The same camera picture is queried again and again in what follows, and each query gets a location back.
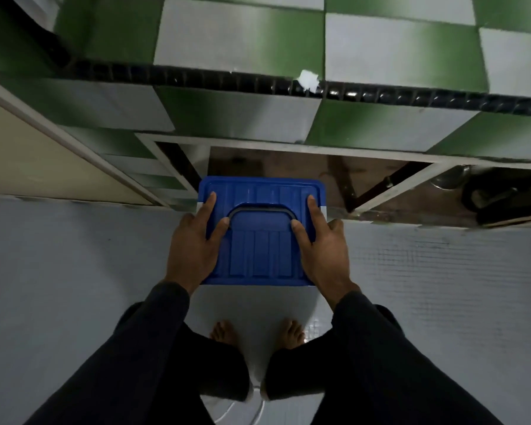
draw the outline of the sleeve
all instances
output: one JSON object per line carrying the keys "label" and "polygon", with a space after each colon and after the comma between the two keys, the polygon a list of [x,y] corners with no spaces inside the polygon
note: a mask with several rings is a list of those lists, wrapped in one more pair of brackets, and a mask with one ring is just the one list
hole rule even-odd
{"label": "sleeve", "polygon": [[188,309],[183,287],[156,285],[137,312],[26,424],[144,423]]}
{"label": "sleeve", "polygon": [[501,424],[360,292],[348,293],[338,303],[332,326],[381,423]]}

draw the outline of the bare foot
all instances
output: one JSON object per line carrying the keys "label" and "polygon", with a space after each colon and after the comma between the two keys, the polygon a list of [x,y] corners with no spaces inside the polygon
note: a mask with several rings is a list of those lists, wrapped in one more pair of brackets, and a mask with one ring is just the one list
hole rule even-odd
{"label": "bare foot", "polygon": [[216,322],[209,337],[217,342],[226,343],[238,350],[240,349],[238,346],[238,334],[234,331],[230,321]]}
{"label": "bare foot", "polygon": [[275,344],[275,350],[295,349],[304,343],[303,326],[298,321],[285,319]]}

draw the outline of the person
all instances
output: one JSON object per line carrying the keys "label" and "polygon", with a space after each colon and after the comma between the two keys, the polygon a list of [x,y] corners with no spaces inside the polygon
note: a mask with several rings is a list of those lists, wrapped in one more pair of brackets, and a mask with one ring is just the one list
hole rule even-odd
{"label": "person", "polygon": [[[171,239],[165,278],[121,317],[114,334],[26,422],[69,424],[211,424],[201,394],[244,401],[253,392],[229,322],[210,338],[183,322],[189,298],[216,265],[229,221],[205,230],[216,196],[186,214]],[[308,197],[316,240],[291,227],[305,273],[333,310],[332,329],[304,343],[286,321],[262,382],[279,400],[324,392],[314,424],[499,424],[403,335],[393,314],[350,279],[342,221],[327,223]]]}

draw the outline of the tiled wall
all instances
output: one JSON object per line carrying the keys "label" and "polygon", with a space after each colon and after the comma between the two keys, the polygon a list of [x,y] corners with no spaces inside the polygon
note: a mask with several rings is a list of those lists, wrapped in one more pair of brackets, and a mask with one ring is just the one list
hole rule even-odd
{"label": "tiled wall", "polygon": [[[64,0],[74,55],[531,97],[531,0]],[[0,10],[0,84],[159,193],[152,132],[531,160],[531,117],[60,79]]]}

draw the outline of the white cord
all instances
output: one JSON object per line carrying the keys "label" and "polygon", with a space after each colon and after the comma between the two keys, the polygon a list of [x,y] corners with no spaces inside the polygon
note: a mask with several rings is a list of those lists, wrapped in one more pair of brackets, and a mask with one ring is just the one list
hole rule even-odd
{"label": "white cord", "polygon": [[[260,387],[259,386],[254,386],[253,389],[254,389],[254,391],[259,391]],[[222,416],[220,416],[217,420],[215,420],[214,423],[218,423],[221,420],[223,420],[226,417],[226,415],[228,414],[228,412],[230,411],[230,409],[232,407],[234,407],[235,403],[236,403],[236,401],[231,402],[230,405],[228,406],[227,410],[222,414]],[[260,403],[260,407],[256,411],[256,414],[254,415],[254,419],[252,419],[252,422],[250,422],[250,425],[256,425],[260,421],[260,419],[262,419],[262,413],[264,412],[264,407],[265,406],[266,406],[266,400],[262,399],[262,402]]]}

